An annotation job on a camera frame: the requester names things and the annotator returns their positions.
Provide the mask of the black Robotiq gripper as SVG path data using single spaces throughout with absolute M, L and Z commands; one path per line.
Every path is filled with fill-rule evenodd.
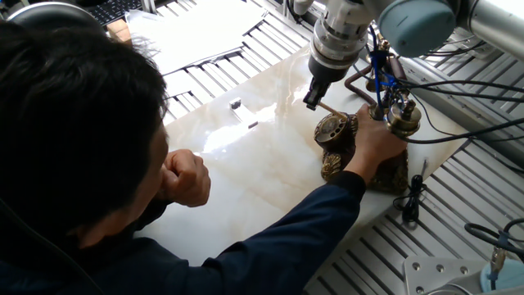
M 343 66 L 324 65 L 318 61 L 315 56 L 311 55 L 308 62 L 309 71 L 312 74 L 312 80 L 309 90 L 305 95 L 303 102 L 310 110 L 315 110 L 322 98 L 325 96 L 328 88 L 334 82 L 343 79 L 351 64 Z

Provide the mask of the person's right hand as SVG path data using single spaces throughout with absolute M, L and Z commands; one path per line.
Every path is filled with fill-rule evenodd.
M 369 105 L 363 104 L 356 117 L 358 130 L 355 136 L 355 154 L 344 171 L 359 175 L 367 184 L 378 166 L 385 160 L 400 155 L 407 148 L 407 143 L 392 134 L 383 122 L 372 119 Z

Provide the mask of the person's left hand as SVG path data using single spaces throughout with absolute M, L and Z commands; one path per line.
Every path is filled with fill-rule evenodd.
M 201 157 L 188 149 L 169 152 L 161 169 L 162 182 L 156 199 L 186 207 L 205 205 L 210 197 L 209 171 Z

